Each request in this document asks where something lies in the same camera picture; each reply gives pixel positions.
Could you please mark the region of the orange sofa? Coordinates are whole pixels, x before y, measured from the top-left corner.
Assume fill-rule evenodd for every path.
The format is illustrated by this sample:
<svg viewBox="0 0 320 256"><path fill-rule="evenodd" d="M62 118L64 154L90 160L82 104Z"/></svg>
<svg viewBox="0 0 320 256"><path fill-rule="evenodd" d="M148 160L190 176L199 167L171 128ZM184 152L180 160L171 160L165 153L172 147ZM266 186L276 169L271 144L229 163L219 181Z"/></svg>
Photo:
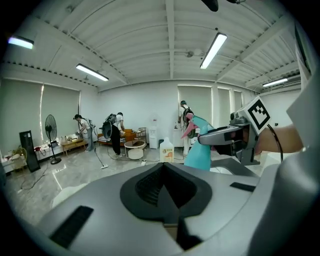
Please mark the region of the orange sofa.
<svg viewBox="0 0 320 256"><path fill-rule="evenodd" d="M120 147L123 147L126 142L133 141L136 138L137 134L133 132L132 129L125 129L124 133L120 136ZM105 138L103 133L99 133L97 135L97 142L100 145L112 145L112 141L110 138Z"/></svg>

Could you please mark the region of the teal and pink spray bottle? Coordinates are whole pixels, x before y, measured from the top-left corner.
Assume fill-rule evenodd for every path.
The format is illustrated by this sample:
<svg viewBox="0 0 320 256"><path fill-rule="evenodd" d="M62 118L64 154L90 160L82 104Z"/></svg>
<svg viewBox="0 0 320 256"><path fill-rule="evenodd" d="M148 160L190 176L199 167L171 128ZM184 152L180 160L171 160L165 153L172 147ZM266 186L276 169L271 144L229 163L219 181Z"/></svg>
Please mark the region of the teal and pink spray bottle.
<svg viewBox="0 0 320 256"><path fill-rule="evenodd" d="M207 134L214 130L214 127L209 124L205 119L194 115L188 114L190 118L188 127L183 133L182 138L186 137L192 130L199 128L197 139L191 147L184 165L204 171L210 171L211 168L211 146L200 143L200 136Z"/></svg>

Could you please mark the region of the long ceiling light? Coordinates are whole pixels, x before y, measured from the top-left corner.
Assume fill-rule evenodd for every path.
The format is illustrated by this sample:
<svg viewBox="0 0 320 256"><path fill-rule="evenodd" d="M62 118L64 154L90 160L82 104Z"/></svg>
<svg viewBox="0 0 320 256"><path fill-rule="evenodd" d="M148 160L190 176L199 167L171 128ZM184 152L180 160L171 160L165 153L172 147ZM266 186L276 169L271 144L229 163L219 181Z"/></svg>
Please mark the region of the long ceiling light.
<svg viewBox="0 0 320 256"><path fill-rule="evenodd" d="M271 87L271 86L283 84L283 83L285 83L285 82L287 82L287 81L288 81L287 78L282 78L282 79L278 79L278 80L271 81L271 82L268 82L268 83L264 83L262 86L263 86L264 88L266 88L266 87Z"/></svg>
<svg viewBox="0 0 320 256"><path fill-rule="evenodd" d="M88 68L87 66L85 65L82 65L82 64L77 64L76 67L75 67L77 70L80 70L88 75L91 75L99 80L102 80L104 82L107 82L109 80L108 77L98 73L97 71L94 71L93 69L91 68Z"/></svg>
<svg viewBox="0 0 320 256"><path fill-rule="evenodd" d="M23 47L29 50L32 50L34 46L34 42L32 40L22 38L22 37L17 37L17 36L11 36L7 40L7 43L11 45Z"/></svg>
<svg viewBox="0 0 320 256"><path fill-rule="evenodd" d="M205 57L203 58L200 64L201 70L205 70L208 68L208 66L211 64L212 60L217 55L218 51L223 46L227 38L227 35L224 33L218 32L216 34L211 46L209 47L208 52L206 53Z"/></svg>

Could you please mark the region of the black standing fan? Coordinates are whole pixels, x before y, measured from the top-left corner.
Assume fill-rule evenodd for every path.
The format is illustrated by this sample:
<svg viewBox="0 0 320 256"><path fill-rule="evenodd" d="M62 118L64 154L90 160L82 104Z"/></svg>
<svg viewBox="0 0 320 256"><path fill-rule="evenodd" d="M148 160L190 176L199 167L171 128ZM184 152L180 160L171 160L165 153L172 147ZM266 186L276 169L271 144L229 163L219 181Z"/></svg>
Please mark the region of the black standing fan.
<svg viewBox="0 0 320 256"><path fill-rule="evenodd" d="M45 133L49 139L50 148L52 151L52 160L50 161L50 163L52 165L56 165L60 163L62 159L59 157L56 157L56 154L53 148L53 141L55 141L57 138L57 124L52 114L49 114L45 119Z"/></svg>

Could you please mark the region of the low white cabinet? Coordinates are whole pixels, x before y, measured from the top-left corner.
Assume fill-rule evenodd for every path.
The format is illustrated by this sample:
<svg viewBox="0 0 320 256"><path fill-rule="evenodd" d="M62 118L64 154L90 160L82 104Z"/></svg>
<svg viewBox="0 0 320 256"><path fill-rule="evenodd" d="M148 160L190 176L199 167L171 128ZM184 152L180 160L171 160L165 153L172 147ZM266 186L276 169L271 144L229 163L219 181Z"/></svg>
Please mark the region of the low white cabinet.
<svg viewBox="0 0 320 256"><path fill-rule="evenodd" d="M54 152L55 156L63 154L63 147L59 144L58 146L55 146L53 148L53 152L52 152L52 149L47 144L44 144L42 146L35 147L34 152L37 157L37 160L42 161L42 160L45 160L48 158L49 159L52 158L53 152Z"/></svg>

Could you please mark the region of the black tower appliance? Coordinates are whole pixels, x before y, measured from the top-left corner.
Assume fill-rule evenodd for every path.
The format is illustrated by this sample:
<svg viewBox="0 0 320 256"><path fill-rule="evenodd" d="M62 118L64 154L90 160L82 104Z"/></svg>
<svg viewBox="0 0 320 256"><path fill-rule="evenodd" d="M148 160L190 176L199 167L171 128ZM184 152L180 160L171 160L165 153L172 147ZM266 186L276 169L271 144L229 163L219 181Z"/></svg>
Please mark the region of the black tower appliance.
<svg viewBox="0 0 320 256"><path fill-rule="evenodd" d="M31 173L40 169L37 155L34 150L33 138L31 131L23 131L19 133L21 147L26 150L26 163Z"/></svg>

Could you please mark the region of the metal shelf cart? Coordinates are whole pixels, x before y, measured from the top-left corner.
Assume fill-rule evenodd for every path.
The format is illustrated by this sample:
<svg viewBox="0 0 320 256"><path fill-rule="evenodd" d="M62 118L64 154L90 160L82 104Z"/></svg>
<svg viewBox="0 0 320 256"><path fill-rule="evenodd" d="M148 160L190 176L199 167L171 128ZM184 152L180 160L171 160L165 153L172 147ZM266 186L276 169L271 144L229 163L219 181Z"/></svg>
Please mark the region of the metal shelf cart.
<svg viewBox="0 0 320 256"><path fill-rule="evenodd" d="M147 142L147 128L139 127L136 131L136 137L144 142Z"/></svg>

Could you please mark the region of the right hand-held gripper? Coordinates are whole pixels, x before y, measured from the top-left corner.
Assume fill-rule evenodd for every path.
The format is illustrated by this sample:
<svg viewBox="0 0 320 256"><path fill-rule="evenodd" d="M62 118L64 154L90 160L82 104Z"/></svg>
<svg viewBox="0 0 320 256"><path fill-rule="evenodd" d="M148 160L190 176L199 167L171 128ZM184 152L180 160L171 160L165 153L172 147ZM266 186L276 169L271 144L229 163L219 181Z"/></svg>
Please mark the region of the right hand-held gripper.
<svg viewBox="0 0 320 256"><path fill-rule="evenodd" d="M268 126L271 117L257 96L238 111L230 114L228 126L208 131L198 137L202 145L209 145L220 155L236 157L244 166L258 165L254 159L261 132Z"/></svg>

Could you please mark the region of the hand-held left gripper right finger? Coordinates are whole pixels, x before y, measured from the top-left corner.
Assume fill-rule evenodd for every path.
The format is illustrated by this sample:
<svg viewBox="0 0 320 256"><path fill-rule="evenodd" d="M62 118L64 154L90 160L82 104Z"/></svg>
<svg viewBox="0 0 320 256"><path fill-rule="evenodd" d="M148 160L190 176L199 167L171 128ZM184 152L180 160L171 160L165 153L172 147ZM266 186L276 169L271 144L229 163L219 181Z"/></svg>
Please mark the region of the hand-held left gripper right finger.
<svg viewBox="0 0 320 256"><path fill-rule="evenodd" d="M207 182L173 164L163 165L163 226L184 251L203 241L190 233L186 218L200 215L212 195Z"/></svg>

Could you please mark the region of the person's right forearm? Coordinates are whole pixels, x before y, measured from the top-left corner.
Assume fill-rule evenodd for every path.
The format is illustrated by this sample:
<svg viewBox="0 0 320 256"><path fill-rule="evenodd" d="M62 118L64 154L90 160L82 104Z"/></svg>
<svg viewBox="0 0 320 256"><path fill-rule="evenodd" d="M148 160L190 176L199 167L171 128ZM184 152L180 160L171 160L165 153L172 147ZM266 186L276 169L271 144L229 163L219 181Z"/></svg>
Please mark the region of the person's right forearm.
<svg viewBox="0 0 320 256"><path fill-rule="evenodd" d="M279 139L283 153L298 152L304 147L298 131L293 124L285 127L275 127L273 130ZM256 155L263 151L272 153L280 152L278 143L268 127L260 133L255 147Z"/></svg>

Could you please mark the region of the round coffee table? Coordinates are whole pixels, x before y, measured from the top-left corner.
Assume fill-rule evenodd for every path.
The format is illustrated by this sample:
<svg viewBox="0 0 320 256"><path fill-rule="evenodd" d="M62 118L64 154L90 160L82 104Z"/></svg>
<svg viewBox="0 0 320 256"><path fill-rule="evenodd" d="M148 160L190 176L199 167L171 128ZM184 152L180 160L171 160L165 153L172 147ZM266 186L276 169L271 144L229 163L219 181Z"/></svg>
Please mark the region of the round coffee table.
<svg viewBox="0 0 320 256"><path fill-rule="evenodd" d="M142 160L146 145L146 142L143 140L132 140L125 142L125 156L130 160Z"/></svg>

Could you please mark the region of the low wooden table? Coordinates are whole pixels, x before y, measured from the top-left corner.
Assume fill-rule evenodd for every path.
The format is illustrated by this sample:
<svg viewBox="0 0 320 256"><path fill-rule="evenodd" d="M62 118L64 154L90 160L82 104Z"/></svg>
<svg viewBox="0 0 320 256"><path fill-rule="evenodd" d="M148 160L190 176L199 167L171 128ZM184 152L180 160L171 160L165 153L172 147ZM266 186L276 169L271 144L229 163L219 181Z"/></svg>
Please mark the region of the low wooden table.
<svg viewBox="0 0 320 256"><path fill-rule="evenodd" d="M60 143L60 145L62 146L63 154L66 155L67 157L68 157L68 151L76 148L85 147L86 144L87 142L82 138Z"/></svg>

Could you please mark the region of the white water dispenser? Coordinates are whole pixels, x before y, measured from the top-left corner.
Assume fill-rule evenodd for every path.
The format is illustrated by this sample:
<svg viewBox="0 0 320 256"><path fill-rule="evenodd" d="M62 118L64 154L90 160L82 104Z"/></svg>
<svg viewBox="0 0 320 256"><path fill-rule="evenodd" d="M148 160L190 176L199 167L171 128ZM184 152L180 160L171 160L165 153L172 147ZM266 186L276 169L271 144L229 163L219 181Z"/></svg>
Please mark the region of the white water dispenser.
<svg viewBox="0 0 320 256"><path fill-rule="evenodd" d="M149 147L151 149L158 149L158 117L156 114L153 114L150 117L150 123L148 128L149 134Z"/></svg>

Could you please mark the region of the small yellow fan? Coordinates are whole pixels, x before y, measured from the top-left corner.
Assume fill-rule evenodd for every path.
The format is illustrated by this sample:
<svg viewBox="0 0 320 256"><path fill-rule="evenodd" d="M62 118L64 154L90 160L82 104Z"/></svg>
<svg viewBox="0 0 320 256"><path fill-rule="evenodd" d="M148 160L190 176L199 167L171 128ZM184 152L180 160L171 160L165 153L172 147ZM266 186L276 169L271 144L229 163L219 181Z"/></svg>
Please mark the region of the small yellow fan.
<svg viewBox="0 0 320 256"><path fill-rule="evenodd" d="M22 170L27 165L27 151L23 147L18 147L12 151L12 162L14 170Z"/></svg>

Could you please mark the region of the white jug orange label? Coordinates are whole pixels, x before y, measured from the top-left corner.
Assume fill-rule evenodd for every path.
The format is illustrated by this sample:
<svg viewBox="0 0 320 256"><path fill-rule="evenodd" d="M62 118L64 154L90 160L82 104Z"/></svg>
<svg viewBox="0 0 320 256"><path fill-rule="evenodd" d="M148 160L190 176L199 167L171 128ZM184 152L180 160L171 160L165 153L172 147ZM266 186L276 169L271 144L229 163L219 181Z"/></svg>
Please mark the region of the white jug orange label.
<svg viewBox="0 0 320 256"><path fill-rule="evenodd" d="M159 157L160 162L174 162L174 145L170 142L169 138L166 137L163 142L159 145Z"/></svg>

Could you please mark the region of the grey roller blind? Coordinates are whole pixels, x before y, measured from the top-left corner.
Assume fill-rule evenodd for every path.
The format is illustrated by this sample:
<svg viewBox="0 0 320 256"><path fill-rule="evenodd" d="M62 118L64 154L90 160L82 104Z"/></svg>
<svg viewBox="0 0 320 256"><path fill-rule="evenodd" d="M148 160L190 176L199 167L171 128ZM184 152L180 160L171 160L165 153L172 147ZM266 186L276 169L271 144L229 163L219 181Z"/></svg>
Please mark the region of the grey roller blind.
<svg viewBox="0 0 320 256"><path fill-rule="evenodd" d="M48 139L45 123L48 115L53 115L56 121L56 136L70 136L78 129L78 123L73 120L78 113L80 92L72 89L45 85L41 101L41 126L43 138Z"/></svg>
<svg viewBox="0 0 320 256"><path fill-rule="evenodd" d="M242 92L234 90L234 110L238 111L243 107Z"/></svg>
<svg viewBox="0 0 320 256"><path fill-rule="evenodd" d="M224 88L218 88L219 98L219 125L227 126L230 122L231 104L230 91Z"/></svg>
<svg viewBox="0 0 320 256"><path fill-rule="evenodd" d="M0 151L21 145L20 133L31 131L34 146L42 143L40 103L42 85L2 79L0 84Z"/></svg>
<svg viewBox="0 0 320 256"><path fill-rule="evenodd" d="M209 124L212 124L212 88L207 86L189 86L178 85L178 116L181 116L180 127L184 131L186 125L183 121L183 108L181 101L185 101L186 105L193 111L193 113L203 119Z"/></svg>

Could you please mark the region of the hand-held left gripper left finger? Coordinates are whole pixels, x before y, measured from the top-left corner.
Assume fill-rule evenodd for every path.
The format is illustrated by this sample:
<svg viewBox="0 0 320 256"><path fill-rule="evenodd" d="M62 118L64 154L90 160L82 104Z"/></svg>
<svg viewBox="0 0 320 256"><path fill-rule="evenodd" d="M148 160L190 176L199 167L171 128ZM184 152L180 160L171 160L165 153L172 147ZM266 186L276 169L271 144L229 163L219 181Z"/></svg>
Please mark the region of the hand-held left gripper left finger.
<svg viewBox="0 0 320 256"><path fill-rule="evenodd" d="M120 200L135 217L145 221L177 224L179 209L166 187L163 163L128 179L120 189Z"/></svg>

